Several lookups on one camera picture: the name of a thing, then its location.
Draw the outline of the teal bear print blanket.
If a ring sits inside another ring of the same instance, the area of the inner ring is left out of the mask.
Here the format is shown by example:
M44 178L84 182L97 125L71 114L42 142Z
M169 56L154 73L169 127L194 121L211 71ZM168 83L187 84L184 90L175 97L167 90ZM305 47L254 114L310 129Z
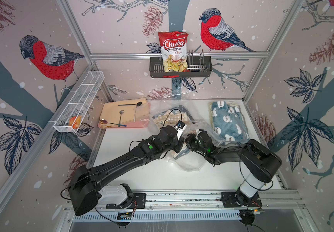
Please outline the teal bear print blanket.
M212 102L212 113L214 131L225 140L225 146L248 142L248 129L239 105L226 101Z

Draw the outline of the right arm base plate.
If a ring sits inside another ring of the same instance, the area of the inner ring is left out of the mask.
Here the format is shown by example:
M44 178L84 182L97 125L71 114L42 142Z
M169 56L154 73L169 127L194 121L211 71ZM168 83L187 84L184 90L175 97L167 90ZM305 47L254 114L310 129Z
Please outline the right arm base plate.
M256 193L253 197L248 198L246 195L238 197L236 191L224 191L221 192L220 201L223 203L224 208L262 207L262 201L258 193Z

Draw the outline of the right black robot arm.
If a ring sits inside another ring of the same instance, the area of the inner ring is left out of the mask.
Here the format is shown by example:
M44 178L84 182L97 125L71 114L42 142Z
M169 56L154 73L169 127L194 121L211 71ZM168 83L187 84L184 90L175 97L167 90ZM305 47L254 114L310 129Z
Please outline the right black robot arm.
M199 130L197 135L188 134L185 143L188 149L202 155L212 166L231 162L231 158L237 156L239 163L247 167L250 174L243 178L243 183L235 193L236 202L240 206L249 206L255 195L263 190L262 187L272 182L282 165L278 155L255 139L243 145L219 148L205 130Z

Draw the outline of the clear plastic vacuum bag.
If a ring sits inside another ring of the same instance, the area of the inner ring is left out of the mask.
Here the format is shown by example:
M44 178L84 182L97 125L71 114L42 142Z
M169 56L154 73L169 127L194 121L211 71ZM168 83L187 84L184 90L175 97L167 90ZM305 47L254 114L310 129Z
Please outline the clear plastic vacuum bag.
M204 119L207 107L198 101L154 100L150 102L150 121L160 130L167 126L186 125L177 148L167 160L185 172L199 171L206 163L213 167L221 164L224 140L220 139Z

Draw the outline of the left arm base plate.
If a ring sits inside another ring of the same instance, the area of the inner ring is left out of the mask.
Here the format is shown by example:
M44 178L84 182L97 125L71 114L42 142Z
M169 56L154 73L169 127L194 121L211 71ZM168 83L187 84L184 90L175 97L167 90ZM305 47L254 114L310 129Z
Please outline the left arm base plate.
M128 197L120 205L107 204L106 209L144 209L146 203L145 193L134 193L133 197Z

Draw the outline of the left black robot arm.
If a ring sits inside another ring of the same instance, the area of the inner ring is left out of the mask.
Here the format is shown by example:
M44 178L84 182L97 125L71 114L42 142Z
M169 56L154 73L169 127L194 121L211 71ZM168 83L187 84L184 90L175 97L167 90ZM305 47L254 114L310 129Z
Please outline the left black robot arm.
M104 204L128 208L134 202L134 194L127 184L117 187L108 184L123 174L157 160L163 153L182 147L179 139L186 124L179 121L174 127L165 126L157 135L142 140L126 154L92 168L80 166L72 175L67 187L76 216L94 209L100 201Z

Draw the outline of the orange checkered blanket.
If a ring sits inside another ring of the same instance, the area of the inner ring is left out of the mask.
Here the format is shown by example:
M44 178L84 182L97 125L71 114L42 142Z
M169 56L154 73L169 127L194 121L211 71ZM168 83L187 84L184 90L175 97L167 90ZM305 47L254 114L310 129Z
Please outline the orange checkered blanket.
M157 142L158 149L161 151L161 153L156 156L156 159L164 159L169 152L172 156L176 157L189 151L186 143L184 143L184 146L179 154L172 150L178 143L177 131L174 128L177 122L181 120L187 125L181 136L184 139L187 137L188 127L199 122L191 116L186 107L179 105L164 112L160 112L152 116L151 119L158 129L158 133L153 136L153 141Z

